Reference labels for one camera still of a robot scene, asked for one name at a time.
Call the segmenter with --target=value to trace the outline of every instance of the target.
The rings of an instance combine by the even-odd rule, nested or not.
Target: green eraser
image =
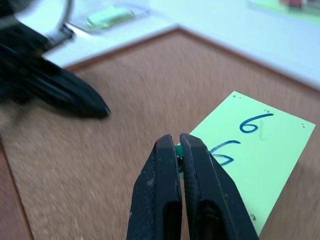
[[[87,24],[93,28],[110,28],[134,16],[135,14],[127,7],[108,6],[104,10],[88,16]]]

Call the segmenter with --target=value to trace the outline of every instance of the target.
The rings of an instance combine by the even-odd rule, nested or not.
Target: yellow-green paper
[[[255,131],[240,130],[242,122],[261,115],[268,116],[247,123],[256,125]],[[212,154],[233,158],[223,168],[234,180],[259,235],[314,128],[311,122],[234,91],[190,134],[201,138],[209,151],[227,141],[240,142]],[[220,164],[228,160],[215,159]]]

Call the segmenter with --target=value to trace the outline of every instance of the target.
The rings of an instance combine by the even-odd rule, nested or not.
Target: blue ink
[[[241,144],[241,142],[236,141],[236,140],[225,141],[225,142],[219,144],[218,146],[212,148],[211,151],[210,151],[210,153],[214,157],[227,159],[227,161],[225,161],[223,163],[220,163],[221,166],[230,164],[230,163],[232,163],[234,161],[234,159],[232,157],[230,157],[230,156],[222,155],[222,154],[213,154],[216,150],[218,150],[219,148],[221,148],[221,147],[223,147],[224,145],[227,145],[227,144]]]
[[[245,120],[243,123],[240,124],[240,131],[245,133],[245,134],[250,134],[250,133],[253,133],[254,131],[256,131],[258,129],[258,126],[257,125],[254,125],[254,124],[247,124],[253,120],[256,120],[256,119],[261,119],[261,118],[265,118],[265,117],[269,117],[269,116],[273,116],[274,114],[273,113],[267,113],[267,114],[263,114],[263,115],[259,115],[259,116],[255,116],[255,117],[252,117],[252,118],[249,118],[248,120]],[[251,126],[253,127],[252,130],[244,130],[244,127],[246,126]]]

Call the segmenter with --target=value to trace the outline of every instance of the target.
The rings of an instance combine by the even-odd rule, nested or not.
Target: white surface
[[[78,5],[85,1],[76,0]],[[57,24],[64,2],[41,0],[29,12],[21,14],[19,19],[41,33],[49,33]],[[119,2],[150,7],[152,13],[147,18],[116,27],[102,35],[88,35],[78,30],[74,43],[61,48],[48,56],[48,59],[60,66],[69,66],[171,30],[178,23],[320,89],[319,25],[251,9],[245,0]]]
[[[248,7],[245,0],[153,0],[179,25],[320,88],[320,26]]]

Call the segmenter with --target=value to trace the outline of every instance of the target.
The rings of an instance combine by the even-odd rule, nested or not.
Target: brown cork surface
[[[105,99],[110,118],[61,116],[39,101],[1,112],[35,240],[125,239],[133,185],[155,140],[171,133],[177,142],[232,91],[320,124],[319,92],[181,33],[78,74]],[[320,238],[319,146],[317,126],[260,239]]]

